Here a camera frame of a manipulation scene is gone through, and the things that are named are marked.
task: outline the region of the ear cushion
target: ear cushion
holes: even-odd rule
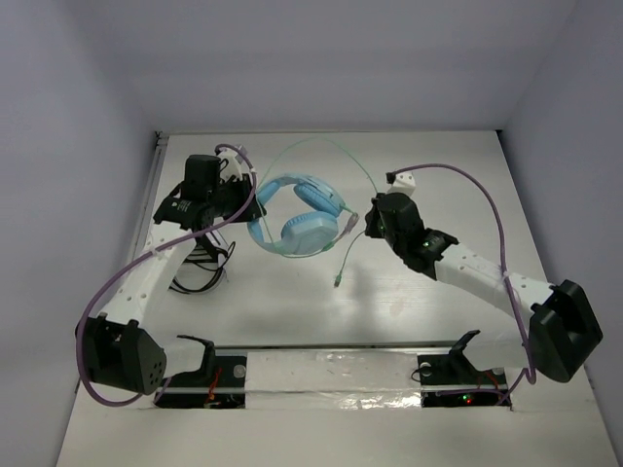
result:
[[[326,212],[293,217],[281,229],[283,249],[292,255],[309,255],[324,248],[339,232],[337,219]]]
[[[302,202],[316,211],[326,212],[336,218],[339,217],[342,212],[342,206],[340,204],[308,183],[301,183],[295,186],[294,193]]]

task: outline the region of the clear plastic tape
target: clear plastic tape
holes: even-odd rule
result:
[[[245,389],[273,393],[413,394],[415,353],[384,350],[249,352]]]
[[[245,405],[259,410],[419,409],[418,390],[384,392],[247,393]]]

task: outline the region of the white wall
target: white wall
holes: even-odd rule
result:
[[[502,133],[549,278],[582,284],[605,338],[589,359],[623,450],[623,2],[581,0]]]
[[[55,465],[77,381],[73,329],[127,253],[150,166],[150,127],[83,42],[52,1],[0,2],[6,466]]]
[[[65,0],[158,129],[502,128],[575,0]]]

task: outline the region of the black cable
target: black cable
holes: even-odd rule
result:
[[[219,173],[222,172],[223,170],[225,170],[228,167],[229,164],[230,164],[230,160],[229,159],[221,159],[221,161],[219,162],[219,167],[218,167]]]
[[[192,294],[201,294],[203,292],[207,292],[208,290],[216,287],[218,283],[220,282],[223,274],[225,274],[225,265],[227,265],[227,263],[232,258],[232,254],[234,253],[235,249],[236,249],[236,243],[234,241],[232,242],[232,244],[229,246],[227,250],[216,247],[217,257],[213,258],[211,255],[209,255],[205,251],[204,248],[198,245],[198,247],[188,256],[188,258],[184,260],[182,264],[193,265],[193,266],[196,266],[197,268],[207,270],[210,272],[214,272],[214,275],[212,275],[212,277],[207,281],[205,285],[203,285],[202,287],[198,289],[191,289],[189,287],[182,285],[177,279],[177,277],[173,278],[173,282],[171,283],[169,288],[172,291],[177,292],[178,294],[192,295]],[[218,255],[225,256],[225,261],[223,262],[221,266],[217,267],[216,269],[211,269],[211,268],[207,268],[203,266],[206,264],[218,264]]]
[[[419,369],[419,368],[415,368],[415,369],[413,370],[413,372],[411,373],[411,381],[415,381],[415,382],[417,382],[417,383],[420,383],[420,384],[421,384],[421,381],[420,381],[419,379],[416,379],[416,374],[418,374],[419,372],[420,372],[420,369]]]
[[[175,188],[171,191],[171,193],[169,193],[168,195],[172,198],[176,197],[177,195],[179,195],[179,192],[182,190],[182,184],[178,183],[177,185],[175,185]]]

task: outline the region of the white table surface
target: white table surface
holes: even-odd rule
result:
[[[221,142],[241,143],[260,175],[282,149],[308,134],[179,135],[169,138],[156,206],[183,178],[191,154],[213,154]],[[491,192],[507,233],[512,270],[544,279],[530,230],[496,135],[488,132],[338,133],[385,190],[385,172],[424,162],[457,165]],[[314,141],[285,156],[273,175],[307,172],[333,184],[361,215],[374,194],[339,150]],[[453,234],[498,258],[494,217],[468,181],[440,169],[415,173],[414,199],[427,226]],[[291,193],[267,206],[278,235],[306,207]],[[246,226],[222,231],[237,250],[229,282],[207,296],[168,294],[150,317],[153,333],[193,334],[217,345],[455,341],[481,329],[483,340],[516,332],[514,322],[444,284],[408,271],[381,240],[353,247],[342,286],[333,288],[348,242],[307,260],[285,260],[256,246]],[[121,391],[104,388],[122,398]],[[59,466],[119,465],[616,465],[583,371],[558,384],[541,377],[522,384],[514,411],[165,411],[107,409],[80,390]]]

